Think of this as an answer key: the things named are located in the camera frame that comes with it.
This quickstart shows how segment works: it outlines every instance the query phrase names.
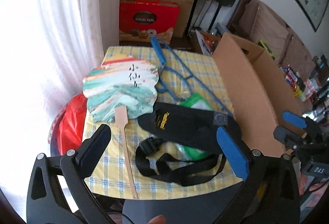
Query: tablecloth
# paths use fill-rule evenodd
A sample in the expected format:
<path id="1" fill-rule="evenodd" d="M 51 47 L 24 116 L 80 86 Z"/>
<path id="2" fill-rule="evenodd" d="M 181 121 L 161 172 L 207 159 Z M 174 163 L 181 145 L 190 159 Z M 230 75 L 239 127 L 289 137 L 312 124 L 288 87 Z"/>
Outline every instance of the tablecloth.
<path id="1" fill-rule="evenodd" d="M 225 90 L 223 81 L 218 72 L 217 66 L 211 57 L 203 56 L 196 53 L 187 51 L 175 51 L 182 61 L 188 66 L 191 71 L 213 91 L 216 96 L 226 105 L 232 112 L 232 104 L 229 100 L 228 93 Z M 159 60 L 153 48 L 146 47 L 132 47 L 132 46 L 115 46 L 110 47 L 104 57 L 105 62 L 109 57 L 115 54 L 126 54 L 136 58 L 145 59 L 149 62 L 160 66 Z M 188 73 L 183 67 L 175 60 L 174 56 L 166 49 L 163 53 L 167 59 L 167 66 L 179 71 L 183 76 L 187 77 Z M 172 90 L 180 97 L 189 97 L 187 87 L 180 81 L 174 74 L 164 71 L 162 79 L 168 84 Z M 198 92 L 208 103 L 214 108 L 215 111 L 221 111 L 219 104 L 214 102 L 213 98 L 200 87 L 193 79 L 189 80 L 193 91 Z M 174 103 L 173 99 L 168 93 L 158 94 L 158 102 Z M 106 195 L 114 198 L 133 199 L 133 195 L 129 188 L 129 180 L 127 171 L 124 166 L 124 157 L 121 145 L 121 134 L 119 128 L 114 123 L 93 122 L 92 117 L 87 112 L 85 126 L 83 131 L 83 140 L 90 138 L 101 124 L 108 124 L 111 127 L 111 142 L 107 146 L 103 156 L 101 157 L 98 165 L 96 166 L 91 177 L 85 180 L 87 186 L 93 193 Z M 234 185 L 241 181 L 233 173 L 230 165 L 226 162 L 223 171 L 218 174 L 214 179 L 207 183 L 200 185 L 182 187 L 176 183 L 166 183 L 157 181 L 142 176 L 134 162 L 135 149 L 141 141 L 151 136 L 150 133 L 142 130 L 138 125 L 136 119 L 130 119 L 126 126 L 126 138 L 129 151 L 129 159 L 132 167 L 134 184 L 140 200 L 165 200 L 165 199 L 178 199 L 184 197 L 191 197 L 202 195 L 214 191 L 221 190 L 228 186 Z M 170 153 L 175 158 L 181 158 L 177 147 L 173 143 L 166 143 L 159 152 L 157 152 L 150 159 L 151 167 L 155 168 L 156 160 L 165 152 Z M 218 166 L 211 171 L 204 172 L 204 174 L 214 174 Z"/>

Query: open cardboard box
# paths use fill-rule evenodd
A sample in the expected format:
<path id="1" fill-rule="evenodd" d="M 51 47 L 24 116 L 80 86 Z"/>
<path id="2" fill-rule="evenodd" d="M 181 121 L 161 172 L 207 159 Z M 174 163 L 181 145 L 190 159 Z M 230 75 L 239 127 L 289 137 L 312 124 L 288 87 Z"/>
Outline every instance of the open cardboard box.
<path id="1" fill-rule="evenodd" d="M 243 141 L 252 150 L 280 157 L 286 150 L 274 139 L 274 129 L 283 125 L 299 135 L 304 131 L 282 119 L 284 111 L 299 116 L 301 112 L 278 66 L 264 49 L 229 33 L 221 38 L 213 59 L 231 99 Z"/>

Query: blue handle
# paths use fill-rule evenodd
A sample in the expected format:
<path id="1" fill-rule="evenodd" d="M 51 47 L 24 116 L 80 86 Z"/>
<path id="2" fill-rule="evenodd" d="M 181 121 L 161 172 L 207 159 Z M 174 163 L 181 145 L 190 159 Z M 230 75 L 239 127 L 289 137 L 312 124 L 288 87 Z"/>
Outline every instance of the blue handle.
<path id="1" fill-rule="evenodd" d="M 295 115 L 291 112 L 284 112 L 282 114 L 282 119 L 290 124 L 293 124 L 294 126 L 305 129 L 307 128 L 307 123 L 304 118 L 299 117 L 298 115 Z"/>
<path id="2" fill-rule="evenodd" d="M 151 38 L 151 44 L 152 44 L 152 47 L 154 48 L 155 53 L 157 54 L 157 56 L 159 58 L 160 64 L 162 66 L 165 66 L 166 65 L 166 57 L 164 56 L 164 54 L 162 52 L 162 49 L 161 49 L 161 46 L 159 44 L 158 39 L 156 37 L 152 37 Z"/>
<path id="3" fill-rule="evenodd" d="M 234 174 L 246 181 L 249 175 L 249 163 L 223 127 L 217 129 L 217 142 L 230 163 Z"/>

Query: human hand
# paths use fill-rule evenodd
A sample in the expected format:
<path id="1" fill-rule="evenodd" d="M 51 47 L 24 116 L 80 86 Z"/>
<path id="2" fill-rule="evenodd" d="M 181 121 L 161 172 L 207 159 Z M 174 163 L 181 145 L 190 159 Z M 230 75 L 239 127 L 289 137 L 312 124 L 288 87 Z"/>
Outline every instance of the human hand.
<path id="1" fill-rule="evenodd" d="M 166 219 L 164 216 L 156 216 L 155 218 L 151 219 L 148 224 L 166 224 Z"/>

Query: white curtain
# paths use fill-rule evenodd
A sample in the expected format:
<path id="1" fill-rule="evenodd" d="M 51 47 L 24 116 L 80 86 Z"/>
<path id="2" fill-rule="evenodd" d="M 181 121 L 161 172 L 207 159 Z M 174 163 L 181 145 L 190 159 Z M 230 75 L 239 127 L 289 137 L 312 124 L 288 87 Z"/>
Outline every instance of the white curtain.
<path id="1" fill-rule="evenodd" d="M 109 0 L 106 13 L 118 15 L 118 4 Z M 100 0 L 0 0 L 0 187 L 23 218 L 52 120 L 104 57 L 100 13 Z"/>

